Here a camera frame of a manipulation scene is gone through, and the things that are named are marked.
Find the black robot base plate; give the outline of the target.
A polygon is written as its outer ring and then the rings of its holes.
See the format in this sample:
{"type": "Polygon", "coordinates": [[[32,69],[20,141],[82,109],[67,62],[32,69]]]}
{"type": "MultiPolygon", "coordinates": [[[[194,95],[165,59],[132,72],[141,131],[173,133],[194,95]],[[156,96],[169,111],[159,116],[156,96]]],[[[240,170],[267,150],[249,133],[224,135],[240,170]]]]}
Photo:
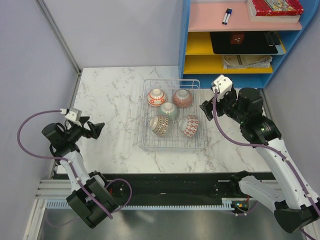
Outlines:
{"type": "Polygon", "coordinates": [[[143,206],[219,205],[222,199],[251,206],[235,208],[241,213],[255,207],[246,194],[234,191],[230,173],[105,173],[114,181],[111,195],[120,204],[143,206]]]}

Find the pink patterned small bowl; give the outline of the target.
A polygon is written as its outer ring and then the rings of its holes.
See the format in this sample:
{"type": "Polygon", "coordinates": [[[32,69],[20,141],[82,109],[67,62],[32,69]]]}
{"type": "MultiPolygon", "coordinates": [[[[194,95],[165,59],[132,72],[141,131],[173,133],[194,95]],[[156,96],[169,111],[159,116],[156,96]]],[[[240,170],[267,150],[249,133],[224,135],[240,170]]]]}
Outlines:
{"type": "Polygon", "coordinates": [[[174,92],[172,101],[179,108],[187,108],[192,104],[193,96],[186,89],[178,89],[174,92]]]}

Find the blue triangle patterned bowl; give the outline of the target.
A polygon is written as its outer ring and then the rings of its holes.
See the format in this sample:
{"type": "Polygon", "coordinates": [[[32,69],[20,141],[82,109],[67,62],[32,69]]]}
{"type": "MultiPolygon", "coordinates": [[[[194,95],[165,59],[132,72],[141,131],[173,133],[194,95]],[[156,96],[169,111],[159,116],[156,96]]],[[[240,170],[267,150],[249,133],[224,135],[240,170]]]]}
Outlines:
{"type": "Polygon", "coordinates": [[[198,130],[199,119],[196,115],[187,115],[179,120],[178,127],[185,137],[192,138],[198,130]]]}

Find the brown checkered blue-rimmed bowl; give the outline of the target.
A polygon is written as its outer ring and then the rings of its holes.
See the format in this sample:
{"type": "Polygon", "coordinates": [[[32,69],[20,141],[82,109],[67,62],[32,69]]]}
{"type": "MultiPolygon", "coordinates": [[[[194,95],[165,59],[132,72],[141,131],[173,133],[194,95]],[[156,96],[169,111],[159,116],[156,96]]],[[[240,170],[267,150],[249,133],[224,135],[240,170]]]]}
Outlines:
{"type": "Polygon", "coordinates": [[[155,135],[166,137],[169,133],[169,118],[166,115],[156,115],[150,119],[149,127],[155,135]]]}

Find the orange and white bowl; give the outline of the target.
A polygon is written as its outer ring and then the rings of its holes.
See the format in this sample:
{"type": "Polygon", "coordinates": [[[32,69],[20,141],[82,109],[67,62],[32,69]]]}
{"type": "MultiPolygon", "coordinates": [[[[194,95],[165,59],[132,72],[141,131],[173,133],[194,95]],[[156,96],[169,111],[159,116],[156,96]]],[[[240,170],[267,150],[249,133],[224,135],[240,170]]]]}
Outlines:
{"type": "Polygon", "coordinates": [[[153,107],[159,107],[164,104],[167,100],[165,92],[159,88],[154,88],[147,95],[147,102],[153,107]]]}

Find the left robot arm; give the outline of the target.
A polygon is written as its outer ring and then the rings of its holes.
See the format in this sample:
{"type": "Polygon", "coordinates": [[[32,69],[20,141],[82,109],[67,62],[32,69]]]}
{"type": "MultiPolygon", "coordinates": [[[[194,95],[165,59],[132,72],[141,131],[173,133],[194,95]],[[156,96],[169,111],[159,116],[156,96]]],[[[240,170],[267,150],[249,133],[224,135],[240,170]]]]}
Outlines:
{"type": "Polygon", "coordinates": [[[110,185],[98,171],[89,173],[77,146],[84,137],[98,139],[105,124],[92,123],[88,117],[81,117],[80,124],[70,123],[67,129],[61,123],[50,123],[41,133],[50,142],[50,152],[59,165],[63,166],[71,183],[71,194],[66,198],[68,205],[91,229],[119,206],[110,194],[110,185]]]}

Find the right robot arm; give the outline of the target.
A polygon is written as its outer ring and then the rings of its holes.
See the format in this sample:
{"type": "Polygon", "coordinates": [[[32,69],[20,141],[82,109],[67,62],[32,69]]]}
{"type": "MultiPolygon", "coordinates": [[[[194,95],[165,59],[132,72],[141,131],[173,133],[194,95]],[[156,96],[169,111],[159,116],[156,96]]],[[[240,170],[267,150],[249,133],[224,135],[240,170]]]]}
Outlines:
{"type": "Polygon", "coordinates": [[[236,91],[233,86],[212,87],[213,97],[200,108],[209,121],[214,120],[220,133],[231,143],[252,147],[264,159],[280,191],[259,182],[251,173],[241,171],[232,176],[229,191],[256,199],[274,215],[287,233],[293,233],[320,218],[320,196],[302,176],[275,123],[263,114],[264,100],[255,88],[236,91]],[[239,124],[246,142],[230,138],[221,128],[218,117],[226,115],[239,124]]]}

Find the pale green ribbed bowl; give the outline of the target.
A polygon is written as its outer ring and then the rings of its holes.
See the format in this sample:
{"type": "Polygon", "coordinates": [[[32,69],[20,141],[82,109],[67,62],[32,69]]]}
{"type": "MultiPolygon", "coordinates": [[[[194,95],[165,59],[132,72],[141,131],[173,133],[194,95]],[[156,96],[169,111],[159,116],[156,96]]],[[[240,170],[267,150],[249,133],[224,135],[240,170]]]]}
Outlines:
{"type": "Polygon", "coordinates": [[[169,121],[174,121],[179,117],[180,111],[174,103],[165,102],[158,108],[157,115],[167,116],[169,121]]]}

